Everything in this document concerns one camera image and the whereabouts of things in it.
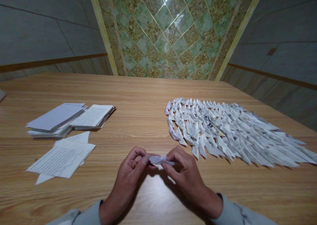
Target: pile of folded paper pieces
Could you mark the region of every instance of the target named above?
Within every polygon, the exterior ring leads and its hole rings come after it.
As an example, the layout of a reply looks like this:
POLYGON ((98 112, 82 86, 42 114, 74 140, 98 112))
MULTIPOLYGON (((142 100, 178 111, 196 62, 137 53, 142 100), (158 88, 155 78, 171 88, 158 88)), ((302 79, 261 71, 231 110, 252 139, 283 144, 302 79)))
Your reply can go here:
POLYGON ((26 124, 33 139, 62 139, 73 129, 100 129, 115 111, 113 105, 64 103, 26 124))
POLYGON ((173 139, 184 146, 189 144, 197 159, 199 153, 206 158, 207 149, 214 156, 231 160, 239 157, 248 164, 268 167, 317 164, 317 154, 299 145, 304 142, 236 103, 216 104, 182 97, 168 102, 165 114, 173 139))

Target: wall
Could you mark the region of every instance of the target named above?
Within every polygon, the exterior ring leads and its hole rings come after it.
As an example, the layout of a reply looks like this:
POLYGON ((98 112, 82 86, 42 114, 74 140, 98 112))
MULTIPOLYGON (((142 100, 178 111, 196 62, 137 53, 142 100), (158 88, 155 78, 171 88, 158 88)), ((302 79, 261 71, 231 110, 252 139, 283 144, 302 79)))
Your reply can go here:
POLYGON ((317 0, 260 0, 229 63, 317 84, 316 10, 317 0))
POLYGON ((79 61, 70 61, 49 66, 23 69, 14 72, 0 73, 0 81, 25 77, 41 72, 67 72, 85 73, 97 75, 112 75, 110 63, 107 56, 88 58, 79 61))
POLYGON ((119 75, 206 80, 211 74, 213 80, 251 1, 99 4, 119 75))
POLYGON ((317 91, 227 66, 222 81, 317 132, 317 91))
POLYGON ((0 0, 0 65, 105 53, 90 0, 0 0))

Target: paper in hands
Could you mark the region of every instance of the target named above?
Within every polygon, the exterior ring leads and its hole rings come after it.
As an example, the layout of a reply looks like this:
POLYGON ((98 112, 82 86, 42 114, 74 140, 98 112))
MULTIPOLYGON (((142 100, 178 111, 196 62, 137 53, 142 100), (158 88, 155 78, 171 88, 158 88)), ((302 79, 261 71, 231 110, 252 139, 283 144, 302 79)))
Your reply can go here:
POLYGON ((150 156, 149 161, 155 165, 161 165, 161 163, 167 163, 167 164, 170 164, 172 166, 175 165, 175 162, 169 162, 166 160, 166 158, 167 157, 163 157, 163 156, 150 156))

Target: wooden table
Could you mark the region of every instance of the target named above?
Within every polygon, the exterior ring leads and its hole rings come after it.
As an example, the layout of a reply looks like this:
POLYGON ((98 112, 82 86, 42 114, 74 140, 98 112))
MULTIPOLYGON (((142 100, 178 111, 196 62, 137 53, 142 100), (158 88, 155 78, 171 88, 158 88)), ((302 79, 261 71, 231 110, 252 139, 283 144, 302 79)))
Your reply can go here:
MULTIPOLYGON (((87 209, 106 198, 118 167, 139 146, 166 155, 179 143, 168 133, 164 108, 177 97, 236 102, 307 143, 317 152, 317 133, 225 82, 42 73, 0 83, 0 224, 44 224, 71 208, 87 209), (54 141, 33 141, 25 124, 64 102, 114 105, 116 112, 89 143, 96 148, 70 179, 53 178, 35 186, 38 174, 25 170, 54 141)), ((70 136, 81 132, 73 131, 70 136)), ((191 153, 191 148, 184 148, 191 153)), ((278 224, 317 223, 317 167, 288 169, 228 162, 207 155, 197 162, 204 182, 233 202, 278 224)), ((203 224, 203 215, 166 180, 147 174, 122 224, 203 224)))

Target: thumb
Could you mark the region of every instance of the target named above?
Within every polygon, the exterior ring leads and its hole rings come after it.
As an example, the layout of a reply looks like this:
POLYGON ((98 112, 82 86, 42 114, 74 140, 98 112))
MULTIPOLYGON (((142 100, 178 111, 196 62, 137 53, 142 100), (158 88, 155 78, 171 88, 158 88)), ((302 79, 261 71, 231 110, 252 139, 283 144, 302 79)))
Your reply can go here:
POLYGON ((137 176, 139 178, 141 176, 141 173, 146 168, 146 165, 148 164, 148 162, 149 162, 148 156, 142 157, 141 161, 139 161, 139 163, 134 168, 133 174, 135 174, 135 176, 137 176))
POLYGON ((166 174, 170 176, 176 183, 179 181, 179 173, 168 163, 162 163, 161 166, 165 170, 166 174))

